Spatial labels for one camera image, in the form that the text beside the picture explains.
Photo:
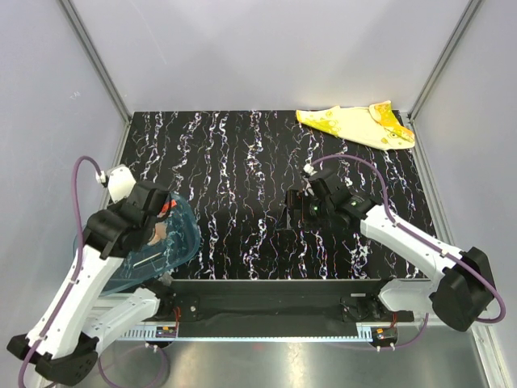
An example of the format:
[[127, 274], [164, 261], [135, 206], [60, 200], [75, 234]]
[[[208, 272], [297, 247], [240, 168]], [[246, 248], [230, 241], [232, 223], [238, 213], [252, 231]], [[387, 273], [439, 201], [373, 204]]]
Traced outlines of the orange polka dot towel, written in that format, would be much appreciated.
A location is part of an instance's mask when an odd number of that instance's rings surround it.
[[153, 237], [148, 242], [149, 246], [156, 245], [157, 243], [161, 242], [166, 238], [166, 219], [169, 217], [170, 212], [176, 205], [176, 200], [170, 200], [162, 207], [162, 211], [159, 213], [158, 216], [158, 222], [154, 227]]

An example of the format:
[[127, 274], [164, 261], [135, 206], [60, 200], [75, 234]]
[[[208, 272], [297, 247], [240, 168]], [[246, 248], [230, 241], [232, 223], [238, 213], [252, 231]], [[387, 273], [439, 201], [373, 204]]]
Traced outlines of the blue transparent plastic bin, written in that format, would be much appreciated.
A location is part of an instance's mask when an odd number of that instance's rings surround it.
[[167, 236], [149, 246], [150, 238], [133, 229], [112, 203], [91, 215], [76, 239], [76, 257], [67, 285], [82, 278], [98, 278], [100, 295], [109, 295], [141, 285], [164, 272], [185, 264], [200, 248], [200, 232], [190, 205], [170, 192], [177, 205], [166, 219]]

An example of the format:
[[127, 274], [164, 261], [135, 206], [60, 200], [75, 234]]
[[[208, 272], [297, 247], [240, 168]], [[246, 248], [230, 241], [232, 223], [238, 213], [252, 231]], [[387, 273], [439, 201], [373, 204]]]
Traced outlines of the yellow cream towel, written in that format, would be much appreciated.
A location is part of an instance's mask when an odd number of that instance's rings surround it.
[[296, 110], [296, 118], [310, 128], [377, 150], [407, 150], [416, 145], [414, 133], [399, 123], [390, 100], [368, 107]]

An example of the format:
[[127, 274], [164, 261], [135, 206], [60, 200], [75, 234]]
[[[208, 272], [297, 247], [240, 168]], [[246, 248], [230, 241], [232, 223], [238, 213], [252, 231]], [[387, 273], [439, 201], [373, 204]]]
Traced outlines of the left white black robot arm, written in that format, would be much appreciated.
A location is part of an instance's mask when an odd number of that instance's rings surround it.
[[69, 273], [40, 321], [12, 337], [7, 351], [46, 380], [74, 386], [95, 367], [99, 355], [137, 323], [169, 318], [174, 300], [140, 287], [123, 303], [90, 321], [88, 315], [104, 286], [132, 252], [150, 239], [162, 219], [169, 192], [155, 183], [136, 183], [127, 197], [92, 214], [78, 236]]

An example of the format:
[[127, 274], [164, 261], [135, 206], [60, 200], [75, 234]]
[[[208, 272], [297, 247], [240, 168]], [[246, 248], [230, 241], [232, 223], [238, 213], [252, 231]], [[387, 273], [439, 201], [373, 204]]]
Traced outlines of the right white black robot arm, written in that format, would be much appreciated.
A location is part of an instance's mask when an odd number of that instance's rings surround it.
[[439, 241], [398, 216], [379, 199], [346, 188], [317, 196], [290, 189], [285, 197], [287, 227], [351, 229], [382, 244], [419, 269], [424, 280], [392, 279], [367, 300], [367, 311], [385, 320], [398, 311], [434, 314], [456, 331], [467, 331], [494, 300], [495, 284], [486, 254]]

